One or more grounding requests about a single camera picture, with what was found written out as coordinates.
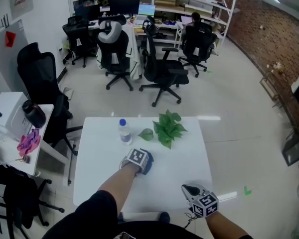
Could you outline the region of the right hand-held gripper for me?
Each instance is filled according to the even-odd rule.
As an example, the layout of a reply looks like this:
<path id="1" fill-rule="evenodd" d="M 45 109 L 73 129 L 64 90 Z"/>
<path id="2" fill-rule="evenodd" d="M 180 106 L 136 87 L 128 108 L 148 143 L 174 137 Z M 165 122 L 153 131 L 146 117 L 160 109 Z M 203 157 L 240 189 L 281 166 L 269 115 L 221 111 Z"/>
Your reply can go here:
<path id="1" fill-rule="evenodd" d="M 213 192 L 199 184 L 183 184 L 181 190 L 190 210 L 197 217 L 208 217 L 218 211 L 219 200 Z"/>

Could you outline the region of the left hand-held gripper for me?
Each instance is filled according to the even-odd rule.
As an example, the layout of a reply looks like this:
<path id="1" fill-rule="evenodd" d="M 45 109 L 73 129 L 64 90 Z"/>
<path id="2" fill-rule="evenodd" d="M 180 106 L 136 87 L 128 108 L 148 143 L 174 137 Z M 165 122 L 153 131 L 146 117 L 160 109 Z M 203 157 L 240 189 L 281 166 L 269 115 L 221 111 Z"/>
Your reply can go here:
<path id="1" fill-rule="evenodd" d="M 137 173 L 147 175 L 151 169 L 151 153 L 142 148 L 132 148 L 129 153 L 122 159 L 120 163 L 120 169 L 130 163 L 136 165 L 139 168 Z"/>

